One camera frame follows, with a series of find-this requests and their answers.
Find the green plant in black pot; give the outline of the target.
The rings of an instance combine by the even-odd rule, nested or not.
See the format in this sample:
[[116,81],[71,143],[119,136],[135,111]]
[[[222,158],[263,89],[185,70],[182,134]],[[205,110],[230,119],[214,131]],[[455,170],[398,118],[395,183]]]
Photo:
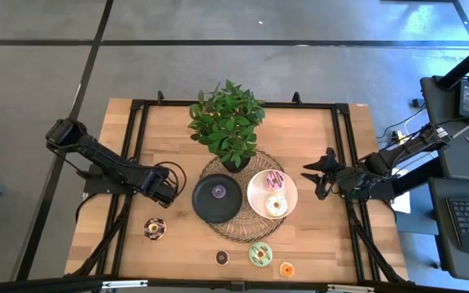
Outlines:
[[210,92],[200,91],[189,106],[191,139],[205,145],[230,173],[239,173],[256,155],[256,133],[265,119],[265,102],[249,89],[227,80]]

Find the black diagonal stand pole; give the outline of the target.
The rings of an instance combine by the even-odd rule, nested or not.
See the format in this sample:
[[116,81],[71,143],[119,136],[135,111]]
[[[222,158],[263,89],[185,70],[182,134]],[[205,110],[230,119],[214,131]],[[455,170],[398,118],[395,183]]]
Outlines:
[[436,82],[436,85],[441,90],[450,90],[454,85],[459,82],[464,76],[469,73],[469,55],[445,76]]

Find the long black crossbeam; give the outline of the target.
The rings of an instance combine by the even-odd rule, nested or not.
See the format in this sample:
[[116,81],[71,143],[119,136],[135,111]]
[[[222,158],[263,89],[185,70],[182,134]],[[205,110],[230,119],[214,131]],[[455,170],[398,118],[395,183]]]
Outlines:
[[[256,281],[205,281],[186,279],[136,279],[114,278],[111,275],[101,276],[65,276],[61,278],[34,279],[24,281],[0,282],[0,293],[82,293],[86,291],[101,291],[104,281],[117,280],[148,280],[148,286],[133,287],[182,287],[208,288],[211,290],[230,290],[231,282],[245,282],[246,291],[249,290],[293,290],[316,291],[327,293],[327,286],[336,283],[322,282],[256,282]],[[368,286],[375,289],[375,293],[469,293],[465,290],[453,290],[431,286],[419,286],[412,282],[378,282],[362,281],[358,283],[342,284],[354,286]]]

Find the mint green frosted donut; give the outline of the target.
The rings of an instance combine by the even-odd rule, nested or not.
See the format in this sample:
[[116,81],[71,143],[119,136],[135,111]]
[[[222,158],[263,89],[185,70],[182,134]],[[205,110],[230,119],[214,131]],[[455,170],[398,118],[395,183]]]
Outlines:
[[269,244],[263,242],[253,243],[248,250],[248,258],[256,267],[266,267],[273,259],[273,251]]

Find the pink donut with dark drizzle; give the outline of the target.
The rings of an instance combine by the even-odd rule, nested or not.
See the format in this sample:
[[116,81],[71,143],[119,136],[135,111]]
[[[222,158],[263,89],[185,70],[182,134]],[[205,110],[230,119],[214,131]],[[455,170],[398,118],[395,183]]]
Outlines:
[[278,170],[270,170],[265,177],[265,187],[272,192],[280,192],[286,183],[285,174]]

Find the white donut with blue drizzle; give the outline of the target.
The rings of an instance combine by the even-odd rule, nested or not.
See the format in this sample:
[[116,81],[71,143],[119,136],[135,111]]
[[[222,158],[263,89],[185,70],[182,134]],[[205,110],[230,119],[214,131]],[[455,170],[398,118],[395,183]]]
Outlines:
[[287,200],[281,195],[273,195],[267,199],[265,208],[271,216],[283,216],[287,212]]

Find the white paper sheet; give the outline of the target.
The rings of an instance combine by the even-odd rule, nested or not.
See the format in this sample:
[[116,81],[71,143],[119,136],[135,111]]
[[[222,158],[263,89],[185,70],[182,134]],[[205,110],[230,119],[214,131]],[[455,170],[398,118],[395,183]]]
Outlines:
[[407,191],[402,195],[390,200],[390,207],[395,212],[410,214],[410,192]]

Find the black support bar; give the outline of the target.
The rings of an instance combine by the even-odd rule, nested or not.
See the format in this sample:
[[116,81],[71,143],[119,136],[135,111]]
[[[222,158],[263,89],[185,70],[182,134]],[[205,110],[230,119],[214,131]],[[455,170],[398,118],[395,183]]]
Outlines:
[[427,183],[431,177],[443,177],[441,162],[438,158],[428,161],[427,163],[409,171],[407,174],[399,177],[392,182],[394,195],[402,195],[407,191],[413,190],[422,184]]

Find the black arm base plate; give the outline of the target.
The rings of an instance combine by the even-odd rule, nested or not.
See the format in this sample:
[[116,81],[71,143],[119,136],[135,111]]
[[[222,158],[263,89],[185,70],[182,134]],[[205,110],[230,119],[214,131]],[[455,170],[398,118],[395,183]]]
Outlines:
[[102,169],[95,164],[91,164],[87,171],[83,191],[88,194],[137,194],[137,191],[133,188],[114,183],[111,179],[105,177]]

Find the white round plate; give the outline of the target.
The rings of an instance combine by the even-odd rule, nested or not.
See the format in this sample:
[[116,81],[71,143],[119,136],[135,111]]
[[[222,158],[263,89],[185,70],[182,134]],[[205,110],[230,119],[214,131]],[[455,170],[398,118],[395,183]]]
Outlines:
[[[266,169],[261,171],[250,180],[247,188],[247,198],[250,206],[257,214],[271,220],[277,220],[288,216],[295,209],[298,202],[298,190],[295,182],[282,171],[280,172],[284,173],[286,177],[286,183],[283,189],[280,192],[267,190],[265,187],[265,177],[270,170],[276,169]],[[281,195],[287,200],[288,208],[287,212],[283,216],[271,216],[266,211],[266,201],[273,195]]]

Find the black aluminium table frame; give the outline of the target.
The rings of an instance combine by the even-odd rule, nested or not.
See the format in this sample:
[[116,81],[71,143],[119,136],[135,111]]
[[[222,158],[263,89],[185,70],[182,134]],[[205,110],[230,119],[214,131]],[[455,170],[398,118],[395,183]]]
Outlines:
[[[301,176],[303,166],[317,160],[327,147],[334,147],[345,163],[375,150],[367,107],[275,103],[266,108],[264,124],[256,132],[258,146],[292,177],[299,198],[291,215],[266,238],[274,252],[272,262],[258,268],[249,261],[248,243],[223,238],[192,209],[191,192],[212,156],[191,140],[187,106],[183,100],[109,101],[100,142],[142,164],[178,163],[185,172],[181,177],[185,189],[170,208],[142,195],[93,197],[80,210],[66,264],[68,272],[81,267],[121,208],[126,208],[125,225],[103,254],[98,273],[136,279],[385,282],[349,228],[345,202],[336,195],[317,199],[313,184]],[[145,223],[154,217],[167,225],[165,235],[156,241],[144,236]],[[227,265],[215,262],[220,250],[230,256]],[[283,262],[294,266],[292,278],[280,275]]]

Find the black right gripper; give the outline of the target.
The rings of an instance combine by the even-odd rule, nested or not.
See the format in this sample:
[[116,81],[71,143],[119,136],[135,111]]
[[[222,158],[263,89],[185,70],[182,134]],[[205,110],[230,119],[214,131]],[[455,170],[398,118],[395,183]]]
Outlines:
[[362,183],[363,174],[359,168],[347,167],[335,158],[335,151],[328,147],[326,154],[319,161],[303,166],[309,170],[321,170],[322,176],[302,173],[301,176],[318,184],[318,198],[325,199],[331,188],[338,186],[341,195],[347,196]]

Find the black round plate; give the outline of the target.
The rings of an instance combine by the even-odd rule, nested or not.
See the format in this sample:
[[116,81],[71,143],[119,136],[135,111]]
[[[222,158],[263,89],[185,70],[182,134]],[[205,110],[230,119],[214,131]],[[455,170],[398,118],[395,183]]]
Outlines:
[[[217,199],[212,195],[212,188],[223,185],[226,195]],[[220,224],[234,218],[243,202],[243,192],[235,179],[221,173],[208,175],[199,180],[195,186],[191,203],[195,213],[203,221]]]

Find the chocolate donut with pink drizzle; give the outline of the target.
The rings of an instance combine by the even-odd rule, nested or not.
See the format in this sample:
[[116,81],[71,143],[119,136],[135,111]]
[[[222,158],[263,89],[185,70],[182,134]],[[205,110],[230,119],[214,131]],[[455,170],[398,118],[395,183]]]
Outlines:
[[162,218],[150,218],[144,225],[144,236],[156,241],[165,235],[166,230],[167,225]]

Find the silver metal bracket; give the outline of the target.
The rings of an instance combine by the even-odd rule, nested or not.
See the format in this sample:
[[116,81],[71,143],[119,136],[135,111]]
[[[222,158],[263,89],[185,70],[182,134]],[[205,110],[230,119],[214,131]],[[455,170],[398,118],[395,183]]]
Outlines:
[[327,293],[375,293],[375,289],[368,286],[329,284]]
[[104,281],[102,283],[102,290],[114,290],[121,288],[133,288],[148,286],[148,280],[117,280],[117,281]]

